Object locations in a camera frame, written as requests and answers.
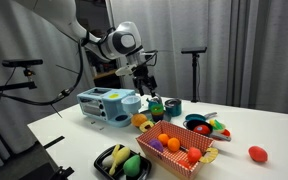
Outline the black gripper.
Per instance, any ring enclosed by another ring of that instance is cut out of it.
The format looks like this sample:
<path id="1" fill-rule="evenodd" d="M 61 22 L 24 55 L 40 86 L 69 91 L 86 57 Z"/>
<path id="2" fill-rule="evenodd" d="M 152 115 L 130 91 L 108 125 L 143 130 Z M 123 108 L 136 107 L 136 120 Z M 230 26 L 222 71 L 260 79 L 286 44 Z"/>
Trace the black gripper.
<path id="1" fill-rule="evenodd" d="M 131 69 L 133 83 L 138 89 L 140 96 L 144 95 L 142 87 L 145 86 L 149 89 L 151 97 L 155 97 L 157 84 L 154 76 L 149 74 L 148 67 L 156 64 L 157 50 L 145 51 L 140 49 L 137 52 L 128 54 L 126 58 L 129 65 L 134 65 L 134 68 Z"/>

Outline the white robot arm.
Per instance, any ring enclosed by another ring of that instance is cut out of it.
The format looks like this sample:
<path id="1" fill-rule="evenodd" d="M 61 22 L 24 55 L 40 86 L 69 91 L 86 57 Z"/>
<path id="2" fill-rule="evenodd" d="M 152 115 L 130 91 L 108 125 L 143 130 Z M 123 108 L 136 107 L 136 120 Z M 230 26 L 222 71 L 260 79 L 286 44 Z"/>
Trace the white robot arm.
<path id="1" fill-rule="evenodd" d="M 148 74 L 151 58 L 156 50 L 145 51 L 137 26 L 130 21 L 122 22 L 104 37 L 99 38 L 86 30 L 77 20 L 75 0 L 14 0 L 23 7 L 39 15 L 61 33 L 80 42 L 104 62 L 121 57 L 127 59 L 127 65 L 119 68 L 117 76 L 133 75 L 133 83 L 140 95 L 146 87 L 151 96 L 156 95 L 155 78 Z"/>

